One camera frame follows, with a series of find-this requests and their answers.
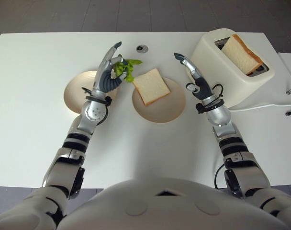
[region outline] lettuce leaf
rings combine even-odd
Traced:
[[[116,74],[116,77],[119,77],[125,70],[127,71],[127,76],[124,78],[126,82],[133,82],[134,77],[132,75],[132,72],[134,70],[134,65],[140,65],[142,61],[140,60],[134,60],[134,59],[127,59],[127,65],[124,65],[122,62],[117,62],[113,66],[113,70]]]

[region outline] bread crust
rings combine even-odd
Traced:
[[[246,75],[250,74],[251,72],[253,72],[254,70],[256,70],[258,67],[260,67],[263,63],[263,61],[260,59],[259,56],[257,56],[256,54],[254,54],[246,45],[245,43],[241,40],[241,38],[236,35],[233,34],[232,37],[242,46],[242,48],[245,50],[245,52],[252,57],[257,63],[258,65],[256,65],[256,67],[254,67],[249,73],[246,73]]]

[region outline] beige plate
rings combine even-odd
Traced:
[[[133,92],[133,105],[135,110],[148,121],[165,123],[177,118],[185,108],[185,93],[175,81],[163,78],[171,93],[152,104],[145,106],[138,91]]]
[[[72,79],[65,88],[64,101],[66,106],[75,113],[80,114],[83,104],[86,102],[85,92],[82,87],[92,90],[96,71],[87,71],[80,73]],[[106,94],[112,99],[117,95],[117,89]]]

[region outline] bread slice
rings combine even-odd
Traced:
[[[136,77],[133,84],[145,106],[171,93],[157,69]]]
[[[246,75],[263,63],[236,34],[230,36],[223,46],[222,52]]]

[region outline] robot fingertip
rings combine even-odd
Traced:
[[[113,47],[118,48],[119,46],[121,46],[121,44],[122,44],[122,42],[118,42]]]

